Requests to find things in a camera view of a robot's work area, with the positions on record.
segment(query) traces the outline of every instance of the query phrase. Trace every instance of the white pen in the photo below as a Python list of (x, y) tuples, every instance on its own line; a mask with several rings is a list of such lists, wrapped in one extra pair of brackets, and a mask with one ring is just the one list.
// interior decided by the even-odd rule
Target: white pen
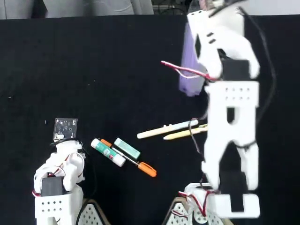
[[(191, 129), (191, 131), (192, 131), (193, 134), (198, 134), (198, 133), (207, 131), (207, 129), (208, 129), (207, 126), (204, 125), (202, 127), (197, 127), (197, 128)], [(176, 139), (176, 138), (186, 137), (186, 136), (190, 136), (190, 135), (191, 135), (191, 133), (190, 133), (189, 130), (184, 130), (184, 131), (181, 131), (181, 132), (177, 132), (177, 133), (174, 133), (174, 134), (164, 136), (164, 140), (173, 140), (173, 139)]]
[[(183, 128), (188, 128), (188, 123), (189, 121), (186, 122), (182, 122), (182, 123), (177, 123), (177, 124), (170, 124), (169, 126), (164, 125), (162, 128), (157, 128), (154, 130), (148, 130), (142, 133), (137, 134), (137, 138), (141, 139), (141, 138), (145, 138), (145, 137), (151, 137), (151, 136), (155, 136), (155, 135), (160, 135), (160, 134), (164, 134), (164, 133), (168, 133), (174, 130), (180, 130)], [(191, 127), (198, 125), (198, 120), (192, 120), (191, 121)]]

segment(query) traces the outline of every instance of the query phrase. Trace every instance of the glue stick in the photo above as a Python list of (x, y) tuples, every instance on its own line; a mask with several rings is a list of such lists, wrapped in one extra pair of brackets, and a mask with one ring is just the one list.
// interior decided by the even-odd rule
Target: glue stick
[(111, 161), (113, 161), (115, 164), (117, 164), (119, 167), (123, 166), (123, 164), (125, 163), (125, 158), (123, 158), (120, 154), (118, 154), (114, 150), (107, 147), (97, 138), (95, 138), (90, 145), (98, 152), (102, 153), (104, 156), (106, 156)]

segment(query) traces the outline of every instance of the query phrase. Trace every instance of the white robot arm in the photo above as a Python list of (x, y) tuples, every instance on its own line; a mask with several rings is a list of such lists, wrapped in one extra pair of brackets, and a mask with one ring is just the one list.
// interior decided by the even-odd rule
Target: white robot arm
[(83, 202), (83, 191), (76, 183), (84, 180), (85, 154), (78, 152), (83, 147), (77, 140), (55, 145), (57, 152), (34, 176), (37, 225), (74, 225)]
[[(202, 10), (187, 16), (197, 62), (214, 80), (205, 87), (210, 102), (202, 170), (212, 189), (220, 193), (206, 196), (207, 192), (195, 185), (188, 185), (185, 192), (201, 203), (207, 198), (209, 210), (220, 218), (257, 218), (259, 199), (248, 191), (258, 186), (255, 118), (259, 83), (252, 79), (258, 76), (260, 66), (249, 41), (232, 26), (232, 15), (241, 16), (236, 7), (213, 17), (211, 11)], [(231, 123), (227, 121), (228, 108), (235, 111)], [(219, 163), (231, 142), (237, 146), (241, 169), (220, 171)]]

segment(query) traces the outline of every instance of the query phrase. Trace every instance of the orange marker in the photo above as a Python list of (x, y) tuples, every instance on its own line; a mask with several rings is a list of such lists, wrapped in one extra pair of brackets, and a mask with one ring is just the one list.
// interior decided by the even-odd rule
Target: orange marker
[[(112, 144), (110, 144), (108, 141), (106, 141), (104, 139), (101, 139), (101, 142), (103, 144), (105, 144), (109, 148), (112, 146)], [(154, 168), (152, 168), (151, 166), (149, 166), (148, 164), (146, 164), (144, 162), (140, 162), (139, 163), (139, 162), (133, 161), (131, 158), (127, 157), (126, 155), (124, 155), (122, 152), (120, 152), (116, 148), (112, 148), (112, 149), (115, 150), (117, 153), (119, 153), (121, 156), (123, 156), (125, 159), (127, 159), (130, 162), (132, 162), (133, 164), (137, 165), (137, 168), (139, 168), (140, 170), (144, 171), (149, 176), (156, 177), (157, 171)]]

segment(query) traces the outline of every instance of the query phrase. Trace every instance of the circuit board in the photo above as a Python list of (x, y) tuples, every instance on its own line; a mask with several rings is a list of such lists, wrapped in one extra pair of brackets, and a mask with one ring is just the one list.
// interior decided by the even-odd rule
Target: circuit board
[(53, 140), (75, 138), (78, 119), (56, 118), (53, 132)]

